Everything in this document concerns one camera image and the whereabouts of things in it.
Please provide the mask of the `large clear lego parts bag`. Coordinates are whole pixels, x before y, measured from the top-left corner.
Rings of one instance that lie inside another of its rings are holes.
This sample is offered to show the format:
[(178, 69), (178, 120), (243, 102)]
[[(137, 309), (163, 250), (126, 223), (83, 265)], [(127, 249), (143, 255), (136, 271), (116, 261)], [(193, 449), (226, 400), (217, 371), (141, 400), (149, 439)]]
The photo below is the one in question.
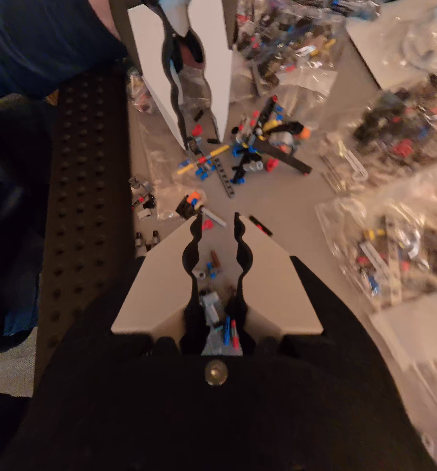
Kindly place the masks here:
[(437, 293), (437, 164), (320, 203), (316, 215), (341, 272), (374, 310)]

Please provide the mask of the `grey lego axle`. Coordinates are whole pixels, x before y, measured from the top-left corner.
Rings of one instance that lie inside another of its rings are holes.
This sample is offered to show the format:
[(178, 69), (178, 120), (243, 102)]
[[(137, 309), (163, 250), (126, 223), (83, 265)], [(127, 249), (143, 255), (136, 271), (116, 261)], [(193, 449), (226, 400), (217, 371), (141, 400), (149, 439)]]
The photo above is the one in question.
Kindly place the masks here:
[(227, 222), (224, 221), (221, 217), (215, 215), (210, 209), (207, 207), (203, 206), (201, 207), (201, 213), (208, 217), (210, 220), (214, 221), (221, 227), (227, 227)]

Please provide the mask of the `yellow lego axle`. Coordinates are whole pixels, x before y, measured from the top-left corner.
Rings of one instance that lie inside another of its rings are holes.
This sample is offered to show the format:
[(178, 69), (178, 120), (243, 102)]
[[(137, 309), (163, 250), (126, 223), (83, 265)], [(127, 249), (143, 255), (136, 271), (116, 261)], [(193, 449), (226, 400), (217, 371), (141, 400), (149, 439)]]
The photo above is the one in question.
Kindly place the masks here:
[(204, 156), (204, 155), (201, 155), (201, 156), (193, 155), (192, 157), (189, 157), (189, 158), (185, 159), (184, 161), (180, 162), (180, 164), (178, 165), (178, 169), (176, 171), (176, 174), (177, 175), (182, 175), (182, 174), (185, 174), (186, 172), (188, 172), (189, 170), (191, 170), (193, 168), (196, 168), (200, 165), (204, 165), (206, 163), (209, 163), (209, 161), (212, 162), (217, 156), (219, 156), (223, 152), (227, 151), (228, 149), (230, 149), (229, 145), (223, 145), (223, 146), (219, 147), (218, 149), (213, 150), (211, 153), (209, 153), (206, 156)]

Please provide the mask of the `person's left hand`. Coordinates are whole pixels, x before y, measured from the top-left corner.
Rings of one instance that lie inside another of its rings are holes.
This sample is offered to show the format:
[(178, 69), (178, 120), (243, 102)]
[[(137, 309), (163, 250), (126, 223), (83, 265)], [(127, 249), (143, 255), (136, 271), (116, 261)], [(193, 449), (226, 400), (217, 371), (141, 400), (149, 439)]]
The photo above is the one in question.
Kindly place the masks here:
[(177, 41), (183, 64), (197, 70), (204, 70), (203, 50), (196, 35), (188, 31), (184, 37), (177, 36)]

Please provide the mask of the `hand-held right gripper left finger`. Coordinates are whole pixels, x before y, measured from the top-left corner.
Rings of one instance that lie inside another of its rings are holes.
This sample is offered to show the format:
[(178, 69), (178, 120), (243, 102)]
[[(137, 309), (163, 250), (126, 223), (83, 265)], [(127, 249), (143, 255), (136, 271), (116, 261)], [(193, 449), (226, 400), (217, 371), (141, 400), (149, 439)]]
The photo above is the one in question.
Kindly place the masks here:
[(142, 258), (111, 326), (114, 334), (170, 337), (184, 354), (200, 355), (210, 328), (193, 270), (199, 262), (202, 215), (193, 216)]

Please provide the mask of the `black blue lego pins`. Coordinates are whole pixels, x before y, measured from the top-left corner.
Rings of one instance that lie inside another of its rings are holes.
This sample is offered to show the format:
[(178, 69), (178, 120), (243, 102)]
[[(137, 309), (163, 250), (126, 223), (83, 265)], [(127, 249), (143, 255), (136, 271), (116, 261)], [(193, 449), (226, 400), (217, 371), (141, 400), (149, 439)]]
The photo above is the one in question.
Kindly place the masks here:
[(262, 156), (246, 151), (242, 154), (238, 164), (232, 166), (233, 176), (231, 183), (233, 185), (241, 185), (246, 181), (246, 175), (252, 172), (259, 172), (264, 170), (264, 164), (262, 162)]

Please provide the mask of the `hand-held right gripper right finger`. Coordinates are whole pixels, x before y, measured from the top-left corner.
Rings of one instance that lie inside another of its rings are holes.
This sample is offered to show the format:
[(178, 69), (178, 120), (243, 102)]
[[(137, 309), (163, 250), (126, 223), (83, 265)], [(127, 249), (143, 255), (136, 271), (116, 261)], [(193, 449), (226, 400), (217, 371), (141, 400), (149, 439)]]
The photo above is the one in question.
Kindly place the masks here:
[(324, 328), (292, 256), (251, 222), (234, 214), (236, 260), (241, 268), (226, 304), (241, 355), (263, 343), (279, 348), (287, 340), (320, 339)]

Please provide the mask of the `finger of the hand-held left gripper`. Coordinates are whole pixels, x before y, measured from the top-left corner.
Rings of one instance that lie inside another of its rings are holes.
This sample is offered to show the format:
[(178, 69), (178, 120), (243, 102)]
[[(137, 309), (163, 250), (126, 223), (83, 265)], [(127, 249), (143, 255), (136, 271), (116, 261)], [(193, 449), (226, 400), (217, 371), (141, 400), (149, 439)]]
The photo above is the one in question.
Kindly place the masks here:
[(233, 53), (228, 47), (223, 5), (220, 0), (192, 0), (188, 18), (201, 44), (203, 75), (210, 89), (210, 112), (217, 139), (223, 141), (229, 114)]
[(175, 32), (159, 3), (140, 3), (127, 11), (145, 85), (171, 133), (188, 149), (183, 92), (173, 56)]

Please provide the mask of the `clear bag over white base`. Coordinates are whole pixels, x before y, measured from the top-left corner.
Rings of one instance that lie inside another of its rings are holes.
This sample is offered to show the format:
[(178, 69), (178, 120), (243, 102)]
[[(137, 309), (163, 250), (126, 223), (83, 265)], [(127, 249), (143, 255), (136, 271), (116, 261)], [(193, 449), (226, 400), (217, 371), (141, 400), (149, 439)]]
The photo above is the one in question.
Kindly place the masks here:
[(410, 24), (401, 50), (411, 66), (437, 75), (437, 9)]

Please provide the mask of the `black perforated panel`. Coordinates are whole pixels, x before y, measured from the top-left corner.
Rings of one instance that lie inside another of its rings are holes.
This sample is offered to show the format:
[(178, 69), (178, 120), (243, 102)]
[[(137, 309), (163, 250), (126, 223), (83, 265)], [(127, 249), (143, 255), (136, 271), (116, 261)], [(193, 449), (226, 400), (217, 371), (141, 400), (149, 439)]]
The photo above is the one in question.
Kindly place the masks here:
[(95, 67), (59, 91), (34, 390), (69, 327), (134, 251), (125, 69)]

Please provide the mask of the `clear bag black orange parts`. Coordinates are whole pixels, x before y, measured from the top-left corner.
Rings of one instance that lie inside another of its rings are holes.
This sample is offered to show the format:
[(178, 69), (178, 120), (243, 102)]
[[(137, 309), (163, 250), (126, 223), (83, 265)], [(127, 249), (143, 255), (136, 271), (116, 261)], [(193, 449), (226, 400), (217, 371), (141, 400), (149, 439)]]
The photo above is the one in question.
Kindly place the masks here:
[(335, 193), (359, 193), (437, 164), (437, 75), (380, 91), (321, 133), (320, 173)]

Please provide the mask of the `small clear packet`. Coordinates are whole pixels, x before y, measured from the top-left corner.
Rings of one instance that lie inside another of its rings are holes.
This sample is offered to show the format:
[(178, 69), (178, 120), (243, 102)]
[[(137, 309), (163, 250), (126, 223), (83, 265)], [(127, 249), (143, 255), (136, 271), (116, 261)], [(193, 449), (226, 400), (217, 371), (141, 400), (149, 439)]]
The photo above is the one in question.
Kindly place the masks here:
[(212, 327), (202, 350), (202, 356), (243, 356), (243, 350), (223, 345), (224, 326)]

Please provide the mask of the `grey black lego connectors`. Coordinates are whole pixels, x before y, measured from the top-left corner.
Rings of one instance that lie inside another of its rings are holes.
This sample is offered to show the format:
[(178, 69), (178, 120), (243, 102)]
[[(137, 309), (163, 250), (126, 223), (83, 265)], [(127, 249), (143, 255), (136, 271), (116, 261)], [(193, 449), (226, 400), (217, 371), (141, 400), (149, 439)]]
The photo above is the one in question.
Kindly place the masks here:
[(131, 209), (138, 220), (143, 221), (151, 217), (157, 206), (151, 183), (142, 176), (133, 176), (128, 182), (132, 192)]

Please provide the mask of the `blue and red lego pins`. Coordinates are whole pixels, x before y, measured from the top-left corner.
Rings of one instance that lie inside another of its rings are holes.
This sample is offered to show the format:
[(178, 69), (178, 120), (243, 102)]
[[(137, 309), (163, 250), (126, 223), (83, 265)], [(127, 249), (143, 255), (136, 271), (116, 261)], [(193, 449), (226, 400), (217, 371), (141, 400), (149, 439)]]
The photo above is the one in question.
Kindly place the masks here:
[(229, 315), (225, 319), (223, 345), (225, 347), (233, 347), (234, 350), (240, 349), (240, 340), (236, 319)]

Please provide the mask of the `black orange lego assembly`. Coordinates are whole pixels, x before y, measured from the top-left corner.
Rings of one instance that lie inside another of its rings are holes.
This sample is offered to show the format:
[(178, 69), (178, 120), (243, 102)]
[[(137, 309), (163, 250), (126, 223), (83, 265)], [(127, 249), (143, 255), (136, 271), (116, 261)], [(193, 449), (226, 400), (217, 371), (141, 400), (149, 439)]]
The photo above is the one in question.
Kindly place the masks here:
[(310, 138), (311, 131), (299, 121), (284, 121), (283, 112), (277, 96), (273, 95), (261, 110), (255, 110), (251, 116), (242, 115), (239, 125), (231, 131), (233, 156), (240, 161), (244, 152), (254, 152), (262, 156), (263, 171), (267, 173), (282, 163), (307, 176), (312, 168), (299, 160), (296, 152), (298, 146)]

